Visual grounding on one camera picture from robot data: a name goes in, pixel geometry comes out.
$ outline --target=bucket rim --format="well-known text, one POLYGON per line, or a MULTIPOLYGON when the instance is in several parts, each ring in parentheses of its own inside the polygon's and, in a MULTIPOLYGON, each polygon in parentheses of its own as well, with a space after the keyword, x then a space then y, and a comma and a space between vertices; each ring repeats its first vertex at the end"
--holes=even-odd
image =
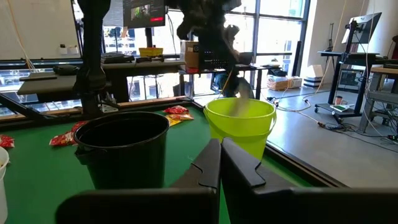
MULTIPOLYGON (((212 102, 214 102, 214 101, 221 101, 221 100, 227 100, 227 99, 229 99, 229 98, 223 98, 223 99, 213 100, 212 102)), ((269 113, 269 114, 267 114, 267 115, 263 115, 263 116, 256 116, 256 117, 252 117, 252 118, 240 118, 240 117, 237 117, 237 116, 223 115, 223 114, 216 113, 216 112, 210 110, 210 109, 208 108, 208 105, 209 105, 210 103, 212 103, 212 102, 206 104, 205 109, 206 109, 207 111, 209 111, 209 112, 211 112, 211 113, 217 115, 217 116, 220 116, 220 117, 223 117, 223 118, 234 118, 234 119, 266 118, 266 117, 272 116, 274 113, 276 113, 276 107, 275 107, 275 105, 273 105, 273 104, 271 104, 271 103, 268 103, 268 102, 265 102, 265 101, 261 101, 261 100, 255 100, 255 99, 249 99, 249 100, 267 104, 267 105, 269 105, 269 106, 272 106, 272 108, 273 108, 274 110, 273 110, 271 113, 269 113)))
POLYGON ((4 161, 4 164, 2 166, 0 166, 0 172, 2 172, 2 170, 6 168, 8 162, 10 160, 10 156, 5 148, 0 147, 0 151, 4 151, 6 153, 6 160, 4 161))
POLYGON ((102 116, 102 117, 99 117, 99 118, 90 120, 89 122, 87 122, 86 124, 82 125, 81 127, 79 127, 79 128, 75 131, 75 133, 73 134, 73 139, 75 140, 75 142, 76 142, 78 145, 81 144, 81 145, 84 145, 85 147, 89 147, 89 148, 96 149, 96 150, 97 150, 97 149, 102 149, 102 150, 107 150, 107 149, 110 149, 110 150, 112 150, 112 149, 124 149, 124 148, 127 148, 127 147, 135 146, 135 145, 138 145, 138 144, 144 144, 144 143, 147 143, 147 142, 152 141, 152 140, 154 140, 154 139, 157 139, 157 138, 159 138, 160 136, 162 136, 163 134, 165 134, 169 129, 170 129, 170 122, 168 121, 167 118, 165 118, 165 116, 162 116, 162 115, 160 115, 160 114, 153 113, 153 112, 146 112, 146 111, 132 111, 132 112, 128 112, 128 111, 127 111, 127 112, 113 113, 113 114, 109 114, 109 115, 106 115, 106 116, 102 116), (149 138, 149 139, 146 139, 146 140, 143 140, 143 141, 140 141, 140 142, 135 142, 135 143, 133 143, 133 144, 124 145, 124 146, 93 146, 93 145, 90 145, 90 144, 81 142, 80 139, 78 139, 77 136, 76 136, 76 134, 79 132, 79 130, 80 130, 81 128, 83 128, 84 126, 86 126, 86 125, 88 125, 88 124, 90 124, 90 123, 93 123, 93 122, 95 122, 95 121, 98 121, 98 120, 100 120, 100 119, 105 119, 105 118, 112 117, 112 116, 117 116, 117 115, 138 114, 138 113, 140 113, 140 114, 143 114, 143 113, 144 113, 144 114, 155 115, 155 116, 157 116, 157 117, 163 119, 163 120, 167 123, 167 127, 166 127, 161 133, 157 134, 156 136, 154 136, 154 137, 152 137, 152 138, 149 138))

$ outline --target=white bucket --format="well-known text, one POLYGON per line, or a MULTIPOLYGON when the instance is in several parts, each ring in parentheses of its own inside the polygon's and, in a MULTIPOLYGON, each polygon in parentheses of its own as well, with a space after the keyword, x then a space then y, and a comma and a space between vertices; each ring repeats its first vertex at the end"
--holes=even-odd
POLYGON ((6 166, 9 157, 8 152, 0 147, 0 223, 3 224, 7 220, 7 200, 6 190, 4 189, 4 176, 6 175, 6 166))

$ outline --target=red snack bag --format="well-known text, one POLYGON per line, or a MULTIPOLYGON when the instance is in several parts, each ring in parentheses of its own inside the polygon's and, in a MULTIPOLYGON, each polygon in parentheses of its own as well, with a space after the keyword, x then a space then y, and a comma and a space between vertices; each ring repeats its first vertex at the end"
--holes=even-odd
POLYGON ((186 114, 170 114, 169 116, 172 119, 176 119, 179 121, 193 120, 193 116, 188 113, 186 113, 186 114))
POLYGON ((14 139, 12 137, 0 134, 0 147, 10 149, 14 146, 14 139))
POLYGON ((74 133, 75 131, 77 131, 77 129, 79 129, 80 127, 82 127, 86 123, 87 123, 87 121, 79 121, 79 122, 77 122, 75 125, 73 125, 72 132, 74 133))
POLYGON ((68 131, 65 134, 55 136, 53 139, 51 139, 50 146, 69 146, 76 144, 75 140, 73 139, 73 135, 78 128, 86 123, 87 121, 79 121, 75 125, 73 125, 71 131, 68 131))
POLYGON ((164 112, 168 114, 183 114, 188 113, 189 110, 183 106, 173 106, 172 108, 167 108, 164 112))
POLYGON ((50 146, 69 146, 74 143, 75 141, 73 140, 73 132, 68 131, 65 134, 55 136, 53 139, 51 139, 50 146))

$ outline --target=monitor stand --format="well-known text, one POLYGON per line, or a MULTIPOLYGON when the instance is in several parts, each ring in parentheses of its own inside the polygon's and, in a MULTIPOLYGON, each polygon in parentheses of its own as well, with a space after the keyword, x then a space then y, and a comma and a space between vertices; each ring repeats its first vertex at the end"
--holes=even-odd
POLYGON ((153 47, 152 28, 145 28, 145 35, 147 36, 147 47, 153 47))

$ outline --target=green felt surface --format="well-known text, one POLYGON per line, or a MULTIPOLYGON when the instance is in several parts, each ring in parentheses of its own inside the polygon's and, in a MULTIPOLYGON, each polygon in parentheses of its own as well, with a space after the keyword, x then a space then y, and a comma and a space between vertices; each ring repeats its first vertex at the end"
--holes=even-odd
MULTIPOLYGON (((195 120, 170 128, 167 133, 165 186, 175 182, 210 140, 210 130, 201 111, 188 108, 195 120)), ((68 197, 94 189, 87 168, 74 156, 76 147, 52 148, 50 140, 70 130, 73 124, 10 131, 16 146, 9 151, 11 165, 5 177, 8 219, 6 223, 54 223, 57 207, 68 197)), ((270 159, 262 162, 298 186, 308 183, 270 159)), ((221 191, 220 223, 229 223, 221 191)))

